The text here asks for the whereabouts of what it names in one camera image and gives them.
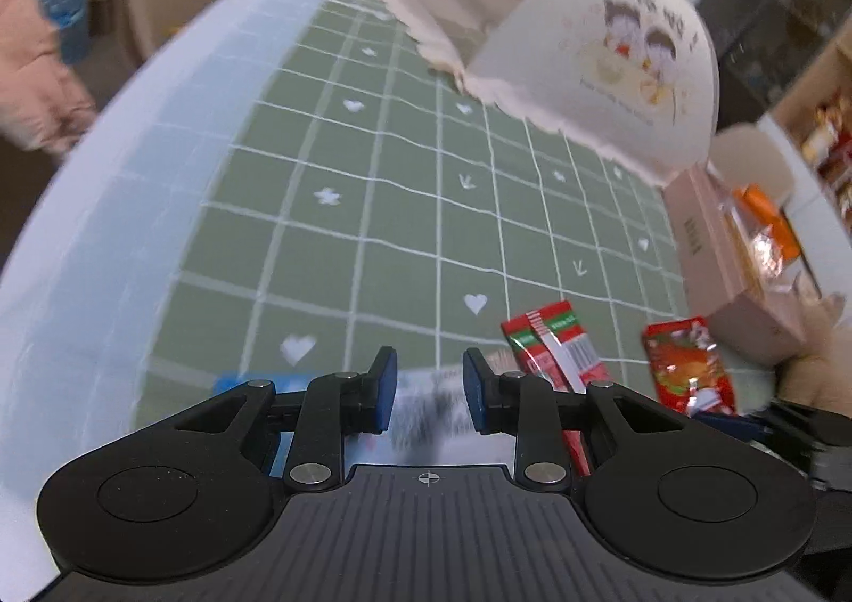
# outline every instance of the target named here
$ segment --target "cartoon character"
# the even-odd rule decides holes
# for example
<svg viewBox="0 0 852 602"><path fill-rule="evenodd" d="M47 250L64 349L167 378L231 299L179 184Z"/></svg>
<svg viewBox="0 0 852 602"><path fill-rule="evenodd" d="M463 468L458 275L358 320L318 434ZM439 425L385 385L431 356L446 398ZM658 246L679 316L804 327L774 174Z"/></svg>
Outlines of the cartoon character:
<svg viewBox="0 0 852 602"><path fill-rule="evenodd" d="M645 59L642 70L653 77L643 81L640 89L649 104L657 105L663 93L673 82L677 51L671 37L658 27L653 27L645 37Z"/></svg>
<svg viewBox="0 0 852 602"><path fill-rule="evenodd" d="M603 2L603 20L607 24L607 35L603 45L625 59L639 43L639 9L629 3Z"/></svg>

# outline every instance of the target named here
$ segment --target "silver bolt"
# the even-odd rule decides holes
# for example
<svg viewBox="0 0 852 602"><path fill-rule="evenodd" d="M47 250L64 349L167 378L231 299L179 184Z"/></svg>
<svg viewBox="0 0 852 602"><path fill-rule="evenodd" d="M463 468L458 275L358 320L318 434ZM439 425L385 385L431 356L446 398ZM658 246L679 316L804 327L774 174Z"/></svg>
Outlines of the silver bolt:
<svg viewBox="0 0 852 602"><path fill-rule="evenodd" d="M524 470L527 479L539 484L556 484L568 474L565 468L554 462L534 462Z"/></svg>
<svg viewBox="0 0 852 602"><path fill-rule="evenodd" d="M318 462L304 462L290 470L290 479L301 484L321 484L331 477L331 470Z"/></svg>

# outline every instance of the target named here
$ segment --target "snack bag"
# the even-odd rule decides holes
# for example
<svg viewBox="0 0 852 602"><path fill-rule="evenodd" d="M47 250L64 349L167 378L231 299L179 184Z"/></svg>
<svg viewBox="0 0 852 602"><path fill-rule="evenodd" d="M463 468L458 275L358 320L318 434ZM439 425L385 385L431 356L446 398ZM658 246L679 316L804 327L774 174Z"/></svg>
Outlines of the snack bag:
<svg viewBox="0 0 852 602"><path fill-rule="evenodd" d="M568 302L537 308L500 327L518 366L547 379L556 391L585 393L591 381L611 380ZM562 432L562 436L580 474L590 474L579 432Z"/></svg>
<svg viewBox="0 0 852 602"><path fill-rule="evenodd" d="M643 336L659 402L681 414L736 414L734 388L703 318L648 326Z"/></svg>

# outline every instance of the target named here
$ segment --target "blue plastic bottle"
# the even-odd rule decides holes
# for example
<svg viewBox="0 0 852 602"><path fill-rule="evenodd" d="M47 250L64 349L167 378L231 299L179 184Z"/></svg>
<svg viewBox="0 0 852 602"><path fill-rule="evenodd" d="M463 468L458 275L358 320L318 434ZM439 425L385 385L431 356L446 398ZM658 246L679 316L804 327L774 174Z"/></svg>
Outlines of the blue plastic bottle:
<svg viewBox="0 0 852 602"><path fill-rule="evenodd" d="M88 54L87 0L42 0L44 15L59 29L63 62L77 63Z"/></svg>

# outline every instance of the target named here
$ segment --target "cabinet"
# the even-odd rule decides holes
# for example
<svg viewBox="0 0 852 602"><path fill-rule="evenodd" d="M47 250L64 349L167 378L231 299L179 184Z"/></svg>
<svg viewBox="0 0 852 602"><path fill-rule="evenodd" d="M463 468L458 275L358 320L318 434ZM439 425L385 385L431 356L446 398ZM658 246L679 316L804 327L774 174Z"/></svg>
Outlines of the cabinet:
<svg viewBox="0 0 852 602"><path fill-rule="evenodd" d="M719 62L719 128L781 100L846 20L852 0L701 0Z"/></svg>

